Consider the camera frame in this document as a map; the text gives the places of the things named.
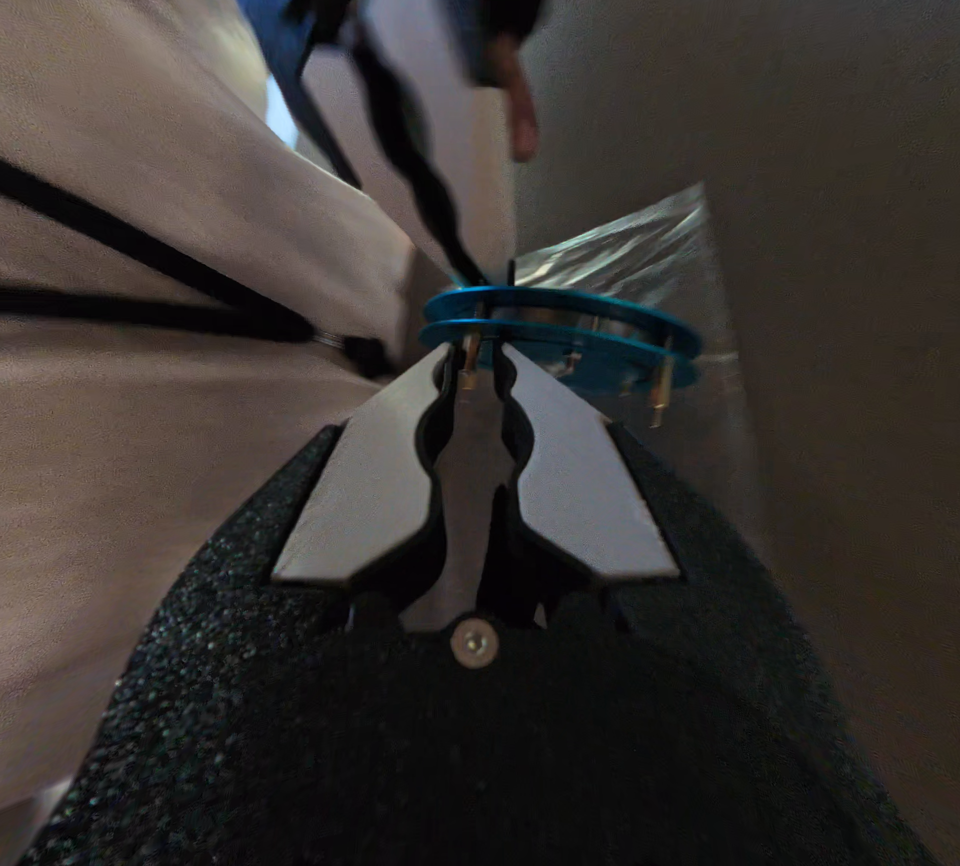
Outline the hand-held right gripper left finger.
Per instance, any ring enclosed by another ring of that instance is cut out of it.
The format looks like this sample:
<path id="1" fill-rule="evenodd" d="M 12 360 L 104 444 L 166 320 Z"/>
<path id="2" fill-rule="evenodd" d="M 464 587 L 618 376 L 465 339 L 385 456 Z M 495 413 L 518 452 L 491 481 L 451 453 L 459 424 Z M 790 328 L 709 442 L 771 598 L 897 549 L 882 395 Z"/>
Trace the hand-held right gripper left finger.
<path id="1" fill-rule="evenodd" d="M 426 531 L 438 499 L 424 427 L 450 380 L 441 345 L 341 428 L 271 571 L 274 584 L 362 588 Z"/>

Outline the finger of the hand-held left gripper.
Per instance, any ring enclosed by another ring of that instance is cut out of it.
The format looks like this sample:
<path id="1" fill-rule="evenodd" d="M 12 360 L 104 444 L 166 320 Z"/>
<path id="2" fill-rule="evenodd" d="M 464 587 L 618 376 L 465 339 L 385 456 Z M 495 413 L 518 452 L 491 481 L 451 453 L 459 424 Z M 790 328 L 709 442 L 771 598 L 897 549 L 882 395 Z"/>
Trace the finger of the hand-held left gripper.
<path id="1" fill-rule="evenodd" d="M 318 51 L 306 67 L 305 86 L 327 121 L 360 189 L 426 257 L 460 285 L 488 279 L 488 112 L 482 95 L 464 82 L 450 49 L 401 45 L 382 54 L 412 96 L 422 117 L 427 160 L 454 207 L 462 251 L 474 272 L 463 274 L 433 238 L 417 210 L 413 187 L 389 162 L 369 115 L 364 84 L 352 58 Z"/>
<path id="2" fill-rule="evenodd" d="M 491 283 L 505 285 L 518 217 L 504 94 L 471 84 L 444 0 L 364 0 L 362 9 L 367 35 L 418 108 L 465 251 Z"/>

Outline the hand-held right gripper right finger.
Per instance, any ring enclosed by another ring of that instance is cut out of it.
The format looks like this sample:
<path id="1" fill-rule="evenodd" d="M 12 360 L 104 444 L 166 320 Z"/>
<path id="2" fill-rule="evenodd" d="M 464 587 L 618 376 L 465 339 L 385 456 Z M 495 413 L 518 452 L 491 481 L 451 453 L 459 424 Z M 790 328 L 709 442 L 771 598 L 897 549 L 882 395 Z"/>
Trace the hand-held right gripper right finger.
<path id="1" fill-rule="evenodd" d="M 595 584 L 676 580 L 681 570 L 630 475 L 610 422 L 513 345 L 505 411 L 532 433 L 516 480 L 522 529 L 542 539 Z"/>

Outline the blue metal turntable disc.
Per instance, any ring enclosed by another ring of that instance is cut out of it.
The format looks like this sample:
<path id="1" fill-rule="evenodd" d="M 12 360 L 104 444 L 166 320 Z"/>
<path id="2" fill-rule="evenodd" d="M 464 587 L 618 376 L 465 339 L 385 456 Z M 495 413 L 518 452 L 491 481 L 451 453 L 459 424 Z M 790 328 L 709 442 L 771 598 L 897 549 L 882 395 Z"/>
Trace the blue metal turntable disc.
<path id="1" fill-rule="evenodd" d="M 417 340 L 425 347 L 479 342 L 479 364 L 495 345 L 518 352 L 582 396 L 650 392 L 671 373 L 670 388 L 700 378 L 702 340 L 659 310 L 570 289 L 527 286 L 456 288 L 423 308 Z"/>

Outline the person's left hand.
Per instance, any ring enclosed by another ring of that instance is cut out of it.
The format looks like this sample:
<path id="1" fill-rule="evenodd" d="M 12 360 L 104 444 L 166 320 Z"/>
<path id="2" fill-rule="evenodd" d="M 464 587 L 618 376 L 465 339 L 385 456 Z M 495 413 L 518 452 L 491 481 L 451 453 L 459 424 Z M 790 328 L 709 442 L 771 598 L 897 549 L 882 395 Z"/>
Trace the person's left hand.
<path id="1" fill-rule="evenodd" d="M 527 163 L 539 150 L 541 134 L 520 44 L 510 34 L 501 34 L 489 44 L 487 55 L 496 85 L 506 98 L 512 157 Z"/>

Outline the clear plastic bag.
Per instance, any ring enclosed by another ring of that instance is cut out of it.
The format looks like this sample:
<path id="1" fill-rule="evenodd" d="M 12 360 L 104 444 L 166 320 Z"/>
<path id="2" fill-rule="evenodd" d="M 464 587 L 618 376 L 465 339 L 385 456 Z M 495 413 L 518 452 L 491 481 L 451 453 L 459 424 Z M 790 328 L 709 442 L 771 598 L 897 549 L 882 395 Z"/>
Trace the clear plastic bag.
<path id="1" fill-rule="evenodd" d="M 599 399 L 746 536 L 762 497 L 738 338 L 702 184 L 516 260 L 518 285 L 573 289 L 673 315 L 702 339 L 696 384 L 674 394 L 652 428 L 644 397 Z"/>

